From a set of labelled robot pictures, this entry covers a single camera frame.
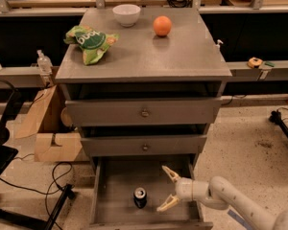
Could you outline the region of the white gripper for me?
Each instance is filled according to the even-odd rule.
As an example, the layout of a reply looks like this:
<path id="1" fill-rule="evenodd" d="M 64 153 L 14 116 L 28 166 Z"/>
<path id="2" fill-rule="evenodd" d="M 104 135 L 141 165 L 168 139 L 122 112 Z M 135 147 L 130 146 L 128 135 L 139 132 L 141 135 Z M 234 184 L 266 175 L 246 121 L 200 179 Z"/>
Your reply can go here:
<path id="1" fill-rule="evenodd" d="M 209 184 L 190 178 L 180 178 L 180 176 L 167 166 L 162 169 L 175 184 L 176 195 L 169 195 L 165 201 L 156 208 L 158 212 L 165 212 L 176 206 L 181 200 L 204 202 L 209 198 Z"/>

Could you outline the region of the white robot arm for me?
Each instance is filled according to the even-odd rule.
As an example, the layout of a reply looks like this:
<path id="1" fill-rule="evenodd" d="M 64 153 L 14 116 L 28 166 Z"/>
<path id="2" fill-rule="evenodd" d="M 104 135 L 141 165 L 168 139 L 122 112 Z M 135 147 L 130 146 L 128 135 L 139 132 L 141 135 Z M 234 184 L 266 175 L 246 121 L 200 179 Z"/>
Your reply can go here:
<path id="1" fill-rule="evenodd" d="M 208 182 L 180 177 L 167 166 L 162 169 L 175 185 L 175 195 L 169 195 L 156 209 L 164 212 L 180 201 L 197 201 L 215 210 L 234 208 L 252 230 L 288 230 L 288 210 L 277 217 L 237 190 L 222 176 L 213 176 Z"/>

